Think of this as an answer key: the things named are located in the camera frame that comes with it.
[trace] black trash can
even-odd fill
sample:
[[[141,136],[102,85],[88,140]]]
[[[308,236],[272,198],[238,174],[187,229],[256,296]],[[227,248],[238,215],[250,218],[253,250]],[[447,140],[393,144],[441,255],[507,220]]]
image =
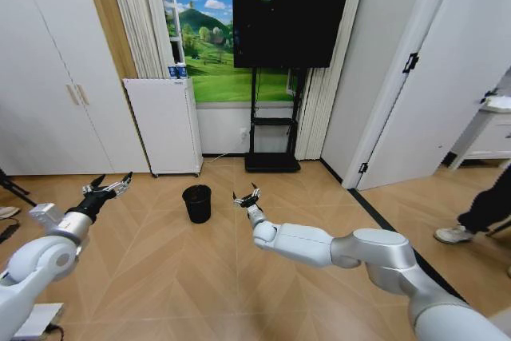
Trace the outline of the black trash can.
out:
[[[211,189],[207,185],[193,185],[183,192],[183,200],[193,223],[205,223],[211,217]]]

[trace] television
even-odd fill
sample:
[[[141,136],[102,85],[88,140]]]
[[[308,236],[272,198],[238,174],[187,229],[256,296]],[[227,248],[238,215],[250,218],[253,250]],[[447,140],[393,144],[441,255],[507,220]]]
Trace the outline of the television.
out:
[[[346,0],[232,0],[235,67],[328,67]]]

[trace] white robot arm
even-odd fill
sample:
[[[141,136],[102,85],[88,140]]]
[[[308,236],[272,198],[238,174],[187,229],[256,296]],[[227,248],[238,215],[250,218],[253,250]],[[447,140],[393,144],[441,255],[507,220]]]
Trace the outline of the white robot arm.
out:
[[[104,178],[100,176],[85,186],[85,199],[65,215],[54,204],[38,204],[30,211],[44,225],[46,235],[19,248],[0,274],[0,341],[14,336],[29,317],[38,295],[52,281],[74,269],[99,210],[108,199],[128,188],[132,173],[122,181],[100,187]]]
[[[408,239],[383,229],[358,229],[332,237],[320,228],[273,224],[257,206],[260,190],[235,204],[246,208],[255,245],[321,268],[355,268],[366,263],[370,280],[381,289],[410,298],[409,321],[421,341],[510,339],[467,303],[447,293],[417,264]]]

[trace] landscape painting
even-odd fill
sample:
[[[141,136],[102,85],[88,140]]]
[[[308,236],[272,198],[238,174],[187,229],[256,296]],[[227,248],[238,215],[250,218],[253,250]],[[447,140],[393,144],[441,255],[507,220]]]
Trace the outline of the landscape painting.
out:
[[[250,101],[252,71],[234,68],[232,0],[176,0],[188,74],[196,101]],[[170,36],[176,36],[173,9],[164,0]],[[290,101],[286,69],[262,69],[258,101]]]

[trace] green hill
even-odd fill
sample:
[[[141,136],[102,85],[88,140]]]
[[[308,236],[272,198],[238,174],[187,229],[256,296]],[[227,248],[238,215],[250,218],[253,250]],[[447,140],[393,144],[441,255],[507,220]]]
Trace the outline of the green hill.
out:
[[[199,33],[199,28],[202,26],[208,27],[210,30],[218,27],[224,32],[224,36],[228,36],[229,33],[229,28],[227,28],[218,19],[204,15],[202,12],[194,10],[193,8],[189,8],[183,12],[180,12],[179,22],[181,24],[181,28],[183,28],[185,24],[189,24],[196,34]]]

